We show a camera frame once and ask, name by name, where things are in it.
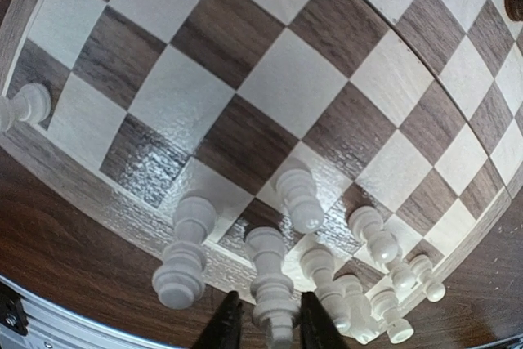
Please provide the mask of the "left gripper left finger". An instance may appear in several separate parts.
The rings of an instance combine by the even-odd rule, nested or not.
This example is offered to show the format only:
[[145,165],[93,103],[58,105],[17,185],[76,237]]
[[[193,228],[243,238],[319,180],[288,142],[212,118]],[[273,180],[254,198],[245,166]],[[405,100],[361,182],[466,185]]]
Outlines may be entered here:
[[243,304],[238,292],[228,292],[191,349],[240,348],[242,316]]

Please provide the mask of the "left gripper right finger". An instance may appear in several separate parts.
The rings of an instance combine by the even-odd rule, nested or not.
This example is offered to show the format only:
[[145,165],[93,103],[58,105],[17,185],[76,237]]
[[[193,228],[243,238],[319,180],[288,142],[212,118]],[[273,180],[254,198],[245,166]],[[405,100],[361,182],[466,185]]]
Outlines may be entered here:
[[300,344],[303,349],[349,349],[328,312],[313,292],[304,292],[300,305]]

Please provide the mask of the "white pawn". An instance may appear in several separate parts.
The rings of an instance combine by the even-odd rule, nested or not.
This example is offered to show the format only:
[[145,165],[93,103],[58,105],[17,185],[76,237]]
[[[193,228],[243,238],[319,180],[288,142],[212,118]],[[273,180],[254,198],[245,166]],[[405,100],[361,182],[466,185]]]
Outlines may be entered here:
[[295,231],[309,234],[324,223],[324,210],[317,197],[311,170],[300,160],[291,159],[279,171],[276,194],[288,212]]
[[355,239],[364,244],[372,260],[387,264],[396,258],[399,244],[384,227],[381,214],[371,206],[357,208],[348,220],[348,227]]

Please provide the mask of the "white chess piece short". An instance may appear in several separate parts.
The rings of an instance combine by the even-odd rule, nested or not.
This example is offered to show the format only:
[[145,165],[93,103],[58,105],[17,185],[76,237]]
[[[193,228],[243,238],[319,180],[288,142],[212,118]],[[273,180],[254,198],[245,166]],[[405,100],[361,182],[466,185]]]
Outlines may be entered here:
[[427,255],[416,256],[410,261],[409,266],[429,302],[438,302],[446,295],[446,287],[435,276],[432,262]]

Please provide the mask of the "white pawn second row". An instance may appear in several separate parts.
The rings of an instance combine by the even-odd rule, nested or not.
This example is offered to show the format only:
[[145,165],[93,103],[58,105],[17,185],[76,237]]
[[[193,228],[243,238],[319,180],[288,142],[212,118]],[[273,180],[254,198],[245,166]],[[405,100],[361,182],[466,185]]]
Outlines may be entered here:
[[409,290],[415,285],[416,276],[401,257],[396,257],[391,262],[388,262],[387,269],[396,290]]

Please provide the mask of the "white tall piece carried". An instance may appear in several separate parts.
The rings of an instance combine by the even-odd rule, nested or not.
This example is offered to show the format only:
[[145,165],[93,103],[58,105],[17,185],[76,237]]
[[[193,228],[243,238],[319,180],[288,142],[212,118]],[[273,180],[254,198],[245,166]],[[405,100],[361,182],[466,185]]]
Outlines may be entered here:
[[273,227],[257,227],[246,235],[245,249],[257,272],[250,284],[253,324],[266,335],[269,348],[290,348],[299,305],[292,300],[293,281],[282,272],[283,236]]

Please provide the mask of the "white chess piece tall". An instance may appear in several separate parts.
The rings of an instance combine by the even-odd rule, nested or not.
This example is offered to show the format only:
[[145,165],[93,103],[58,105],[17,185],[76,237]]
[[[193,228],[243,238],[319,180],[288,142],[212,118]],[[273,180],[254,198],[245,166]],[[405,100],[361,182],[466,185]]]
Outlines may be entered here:
[[337,281],[345,289],[345,300],[350,316],[346,335],[358,343],[367,345],[378,336],[378,323],[372,317],[370,301],[363,293],[363,286],[355,275],[343,275]]

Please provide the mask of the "white rook corner piece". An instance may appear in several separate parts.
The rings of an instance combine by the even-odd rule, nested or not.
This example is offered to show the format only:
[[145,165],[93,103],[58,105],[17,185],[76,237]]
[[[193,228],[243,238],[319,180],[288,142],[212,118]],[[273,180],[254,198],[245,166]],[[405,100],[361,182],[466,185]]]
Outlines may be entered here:
[[16,122],[37,124],[51,113],[51,94],[41,83],[25,84],[11,99],[1,96],[1,132]]

